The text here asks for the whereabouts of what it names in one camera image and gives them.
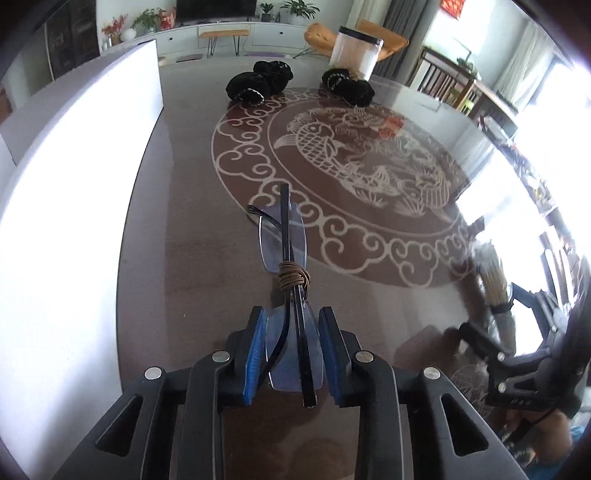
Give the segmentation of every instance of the white vase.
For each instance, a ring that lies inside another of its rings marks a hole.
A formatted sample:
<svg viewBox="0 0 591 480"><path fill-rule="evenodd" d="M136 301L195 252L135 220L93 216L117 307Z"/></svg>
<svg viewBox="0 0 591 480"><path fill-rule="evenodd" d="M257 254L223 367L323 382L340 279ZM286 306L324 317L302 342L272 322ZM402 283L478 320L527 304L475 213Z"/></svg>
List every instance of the white vase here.
<svg viewBox="0 0 591 480"><path fill-rule="evenodd" d="M287 18L287 22L291 25L298 25L300 27L308 27L313 22L313 19L308 19L306 17L298 17L297 15L290 14Z"/></svg>
<svg viewBox="0 0 591 480"><path fill-rule="evenodd" d="M121 32L121 41L131 41L137 36L137 32L134 28L128 28L127 30L123 30Z"/></svg>

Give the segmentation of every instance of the transparent plastic jar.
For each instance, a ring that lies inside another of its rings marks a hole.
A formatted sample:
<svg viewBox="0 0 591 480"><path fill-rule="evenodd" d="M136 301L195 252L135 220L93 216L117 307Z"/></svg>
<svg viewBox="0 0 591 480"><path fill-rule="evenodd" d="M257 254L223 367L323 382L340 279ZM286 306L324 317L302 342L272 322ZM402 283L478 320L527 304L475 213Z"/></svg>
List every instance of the transparent plastic jar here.
<svg viewBox="0 0 591 480"><path fill-rule="evenodd" d="M356 80L369 80L384 41L341 27L330 58L330 68L347 69Z"/></svg>

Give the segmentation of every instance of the brown elastic band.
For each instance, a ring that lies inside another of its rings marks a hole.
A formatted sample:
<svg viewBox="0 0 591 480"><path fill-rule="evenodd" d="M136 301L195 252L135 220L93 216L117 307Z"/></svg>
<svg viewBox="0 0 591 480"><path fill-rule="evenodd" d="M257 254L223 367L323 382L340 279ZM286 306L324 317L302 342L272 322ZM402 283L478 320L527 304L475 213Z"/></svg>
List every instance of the brown elastic band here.
<svg viewBox="0 0 591 480"><path fill-rule="evenodd" d="M289 291L291 287L301 285L304 290L303 299L308 298L310 274L296 262L281 262L279 264L279 286L281 291Z"/></svg>

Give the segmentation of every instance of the circular table decoration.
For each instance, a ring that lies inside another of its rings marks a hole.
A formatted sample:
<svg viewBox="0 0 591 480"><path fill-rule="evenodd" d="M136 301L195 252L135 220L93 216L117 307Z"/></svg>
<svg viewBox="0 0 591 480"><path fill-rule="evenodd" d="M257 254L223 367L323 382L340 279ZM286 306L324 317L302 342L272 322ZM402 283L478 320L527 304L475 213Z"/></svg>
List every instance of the circular table decoration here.
<svg viewBox="0 0 591 480"><path fill-rule="evenodd" d="M469 233L454 199L468 185L444 147L379 105L294 88L235 105L212 139L217 174L243 208L290 185L308 254L340 273L403 287L466 276Z"/></svg>

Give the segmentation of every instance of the silver screw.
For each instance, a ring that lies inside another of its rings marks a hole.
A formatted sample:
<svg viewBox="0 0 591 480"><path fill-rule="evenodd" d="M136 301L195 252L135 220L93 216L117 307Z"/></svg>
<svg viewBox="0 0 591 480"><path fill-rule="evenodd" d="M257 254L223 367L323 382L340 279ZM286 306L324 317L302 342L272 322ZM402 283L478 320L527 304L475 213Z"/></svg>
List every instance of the silver screw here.
<svg viewBox="0 0 591 480"><path fill-rule="evenodd" d="M437 380L441 376L441 372L435 367L427 367L423 370L423 375L430 380Z"/></svg>
<svg viewBox="0 0 591 480"><path fill-rule="evenodd" d="M144 377L148 380L156 380L157 378L160 378L161 375L162 370L160 370L158 367L150 367L144 373Z"/></svg>
<svg viewBox="0 0 591 480"><path fill-rule="evenodd" d="M230 360L230 354L224 350L220 350L212 355L212 360L217 364L224 364Z"/></svg>
<svg viewBox="0 0 591 480"><path fill-rule="evenodd" d="M361 362L363 364L370 364L374 361L374 355L372 354L372 352L366 352L365 350L357 352L355 354L355 358L358 362Z"/></svg>

